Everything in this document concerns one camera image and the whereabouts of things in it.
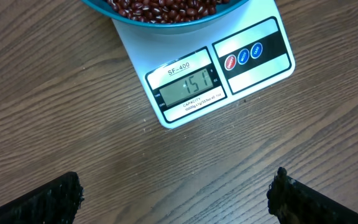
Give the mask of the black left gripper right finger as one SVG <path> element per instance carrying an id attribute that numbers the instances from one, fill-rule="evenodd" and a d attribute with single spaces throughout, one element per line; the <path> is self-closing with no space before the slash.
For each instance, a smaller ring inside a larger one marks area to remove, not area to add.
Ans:
<path id="1" fill-rule="evenodd" d="M 279 167 L 267 191 L 268 212 L 281 224 L 358 224 L 358 213 L 287 175 Z"/>

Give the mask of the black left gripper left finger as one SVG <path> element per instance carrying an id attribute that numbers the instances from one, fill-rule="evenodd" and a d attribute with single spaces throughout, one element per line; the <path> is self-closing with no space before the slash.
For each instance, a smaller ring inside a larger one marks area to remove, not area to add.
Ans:
<path id="1" fill-rule="evenodd" d="M 84 200 L 76 172 L 66 174 L 0 207 L 0 224 L 72 224 Z"/>

